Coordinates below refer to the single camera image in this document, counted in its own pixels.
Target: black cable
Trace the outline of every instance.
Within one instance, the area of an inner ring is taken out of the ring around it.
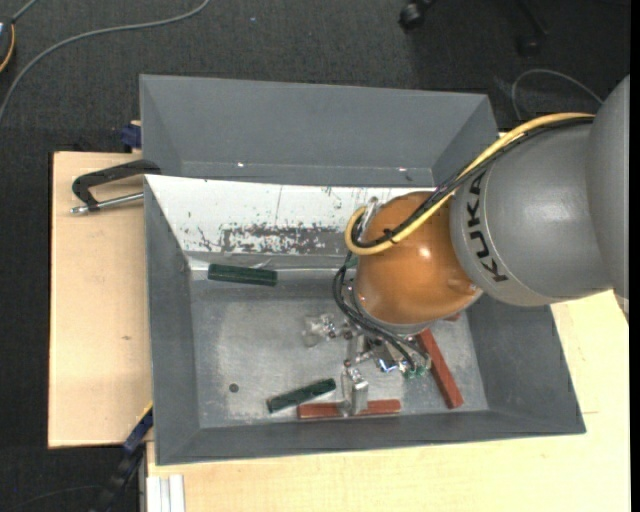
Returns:
[[[81,485],[78,487],[68,487],[66,489],[60,489],[59,491],[53,491],[53,492],[48,492],[45,494],[41,494],[40,496],[36,496],[35,498],[31,498],[30,500],[27,500],[23,503],[20,503],[18,505],[15,505],[11,508],[3,508],[2,512],[15,512],[16,510],[20,510],[23,509],[24,507],[26,507],[27,505],[31,505],[32,503],[36,503],[38,501],[42,501],[45,500],[47,498],[51,498],[53,496],[58,496],[60,494],[66,494],[66,493],[70,493],[70,492],[78,492],[78,491],[86,491],[89,489],[100,489],[99,485]],[[46,510],[43,507],[39,507],[39,510]]]
[[[410,342],[408,339],[403,338],[398,340],[398,343],[402,343],[410,350],[416,352],[422,359],[424,359],[425,363],[427,363],[430,359],[429,354],[427,354],[422,348],[420,348],[416,343]]]
[[[3,119],[3,117],[4,117],[4,115],[5,115],[6,111],[7,111],[7,107],[9,106],[9,101],[11,100],[11,97],[15,93],[15,91],[16,91],[18,85],[20,84],[20,82],[22,81],[22,79],[27,75],[27,73],[29,73],[29,71],[31,71],[31,69],[33,69],[33,67],[36,64],[38,64],[38,62],[40,62],[42,59],[48,57],[52,53],[58,51],[60,48],[63,48],[65,46],[67,46],[69,44],[72,44],[72,43],[75,43],[77,41],[84,41],[85,39],[89,39],[89,38],[96,37],[96,36],[99,36],[99,35],[113,34],[113,33],[117,33],[117,32],[128,32],[128,31],[132,31],[132,30],[142,30],[142,29],[147,29],[147,28],[155,28],[155,27],[162,27],[162,26],[165,26],[165,25],[170,25],[172,23],[176,23],[176,22],[179,22],[179,21],[183,21],[183,20],[192,18],[193,16],[197,15],[198,13],[200,13],[205,7],[207,7],[210,2],[211,2],[211,0],[203,0],[202,3],[198,7],[196,7],[195,9],[193,9],[193,10],[191,10],[191,11],[185,13],[185,14],[180,14],[178,16],[174,16],[172,18],[167,18],[167,19],[164,19],[164,20],[149,21],[149,22],[144,22],[144,23],[134,23],[132,25],[121,25],[119,27],[110,27],[110,28],[101,28],[101,29],[97,29],[97,30],[92,30],[90,32],[85,32],[84,34],[79,34],[77,36],[70,37],[68,39],[65,39],[64,41],[60,41],[59,43],[54,44],[50,48],[47,48],[42,53],[37,55],[31,62],[29,62],[22,69],[22,71],[20,71],[18,76],[15,78],[15,80],[13,81],[11,86],[9,87],[9,90],[7,91],[7,94],[4,97],[4,100],[0,103],[0,126],[2,125],[2,119]]]
[[[29,9],[31,9],[39,0],[31,0],[27,4],[25,4],[17,13],[15,13],[11,18],[13,23],[22,18],[23,15],[27,13]]]
[[[487,160],[485,160],[475,168],[471,169],[469,172],[467,172],[463,176],[460,176],[462,171],[459,171],[458,173],[454,174],[453,176],[445,180],[443,183],[438,185],[435,191],[425,201],[423,201],[423,203],[420,206],[418,206],[418,208],[416,208],[416,210],[409,217],[407,217],[403,222],[398,224],[394,229],[385,230],[384,234],[376,238],[375,240],[371,240],[368,242],[361,242],[358,240],[358,236],[356,235],[356,232],[360,229],[360,221],[358,221],[354,224],[353,229],[351,231],[351,240],[356,247],[359,247],[361,249],[375,247],[384,242],[387,242],[391,240],[393,237],[395,237],[398,233],[401,233],[407,226],[413,223],[424,212],[429,210],[429,208],[431,208],[434,204],[440,201],[446,194],[451,192],[452,189],[457,189],[460,186],[464,185],[469,180],[477,177],[477,175],[480,172],[484,171],[489,164],[495,162],[498,158],[500,158],[506,152],[510,151],[517,145],[521,144],[523,140],[531,139],[532,137],[540,135],[541,133],[546,133],[550,130],[564,128],[566,126],[572,126],[576,124],[592,123],[592,122],[593,122],[593,118],[564,119],[562,121],[556,121],[552,124],[541,126],[535,130],[526,132],[525,134],[523,134],[522,137],[518,137],[514,139],[505,147],[496,151],[494,155],[489,157]]]
[[[602,105],[602,103],[604,103],[604,100],[600,96],[598,96],[595,92],[593,92],[591,89],[589,89],[589,87],[584,85],[582,82],[579,82],[575,78],[570,77],[569,75],[560,73],[559,71],[554,71],[552,69],[545,69],[545,68],[529,69],[524,73],[521,73],[520,76],[518,76],[518,78],[516,78],[513,84],[511,85],[511,106],[513,107],[513,111],[516,113],[516,116],[518,117],[519,120],[522,120],[522,113],[520,112],[520,109],[518,108],[518,102],[516,101],[516,92],[518,90],[518,84],[526,76],[541,75],[541,74],[563,78],[564,80],[567,80],[568,82],[582,89],[589,96],[591,96],[595,101],[597,101],[599,105]]]
[[[88,512],[111,512],[113,506],[124,496],[142,464],[144,450],[144,445],[141,445],[131,454],[123,456],[116,472],[111,475],[107,485],[101,488]]]
[[[417,368],[415,360],[405,350],[405,348],[398,342],[395,334],[393,334],[391,331],[388,331],[387,329],[384,329],[383,327],[380,327],[379,325],[376,325],[372,321],[368,320],[363,315],[361,315],[357,310],[349,307],[344,301],[344,297],[342,295],[342,287],[344,286],[344,277],[347,272],[347,262],[349,261],[350,258],[351,258],[351,252],[347,253],[345,264],[342,265],[342,267],[340,267],[340,269],[338,270],[338,272],[333,278],[332,291],[333,291],[333,298],[336,304],[338,305],[340,310],[347,316],[347,318],[349,318],[356,325],[359,325],[364,330],[372,334],[375,334],[376,336],[382,338],[384,341],[392,345],[398,352],[400,352],[402,357],[405,358],[405,360],[407,361],[411,369],[415,370]]]

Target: yellow cable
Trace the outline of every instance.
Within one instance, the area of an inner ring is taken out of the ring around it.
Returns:
[[[13,55],[13,51],[15,50],[15,47],[16,47],[15,25],[11,25],[9,30],[11,30],[11,35],[9,36],[11,37],[11,43],[9,46],[9,52],[7,53],[7,58],[3,62],[0,62],[0,73],[2,73],[4,71],[4,68],[6,68],[9,65],[9,61],[11,60],[11,56]]]
[[[479,165],[482,165],[489,158],[494,156],[498,151],[502,148],[513,142],[519,137],[522,137],[526,132],[533,130],[535,128],[540,128],[549,124],[557,123],[560,121],[567,121],[571,119],[586,119],[594,117],[591,114],[582,114],[582,113],[574,113],[568,112],[564,114],[549,114],[546,116],[538,117],[536,119],[532,119],[517,128],[514,128],[510,132],[507,132],[498,140],[496,140],[493,144],[491,144],[487,149],[485,149],[476,159],[471,162],[464,170],[460,173],[460,177],[464,176],[471,170],[475,169]],[[416,229],[418,229],[422,224],[424,224],[455,192],[455,188],[452,189],[448,194],[446,194],[440,201],[434,204],[431,208],[425,211],[420,217],[414,220],[411,224],[409,224],[406,228],[404,228],[400,233],[394,235],[391,239],[386,242],[381,242],[378,245],[373,247],[358,247],[351,240],[351,233],[353,231],[353,226],[358,222],[360,216],[364,213],[365,207],[358,208],[356,212],[351,216],[349,222],[347,223],[347,229],[344,233],[344,241],[347,244],[347,247],[353,254],[357,254],[358,256],[369,256],[371,254],[378,254],[382,251],[386,251],[393,245],[401,242],[405,238],[407,238],[411,233],[413,233]]]

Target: metal bracket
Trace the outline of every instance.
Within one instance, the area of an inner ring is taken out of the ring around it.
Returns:
[[[342,374],[342,393],[344,402],[341,404],[341,409],[344,416],[355,416],[367,409],[369,383],[357,369],[345,369]]]
[[[89,174],[84,174],[76,178],[71,186],[73,193],[85,204],[71,209],[71,213],[95,212],[109,206],[117,206],[142,199],[142,193],[130,194],[128,196],[116,197],[107,201],[98,201],[90,192],[90,188],[111,183],[112,181],[130,178],[138,174],[161,174],[160,168],[149,160],[136,160],[124,165],[117,165],[102,169]]]

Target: clamp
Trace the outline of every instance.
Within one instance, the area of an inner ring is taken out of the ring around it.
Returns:
[[[142,199],[144,194],[129,194],[126,196],[108,199],[106,201],[98,201],[90,192],[91,187],[111,183],[112,181],[122,180],[138,174],[161,174],[160,168],[149,160],[136,160],[124,165],[117,165],[108,169],[102,169],[89,174],[84,174],[76,178],[71,186],[73,193],[84,203],[83,206],[71,208],[71,213],[88,213],[102,210],[111,206],[117,206],[131,201]]]

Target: wooden table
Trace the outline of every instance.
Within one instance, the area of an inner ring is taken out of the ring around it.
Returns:
[[[138,158],[54,158],[49,445],[122,442],[151,399],[142,208],[73,217],[73,178]],[[139,190],[113,185],[103,197]],[[629,330],[611,293],[553,306],[584,435],[156,466],[188,512],[630,510]]]

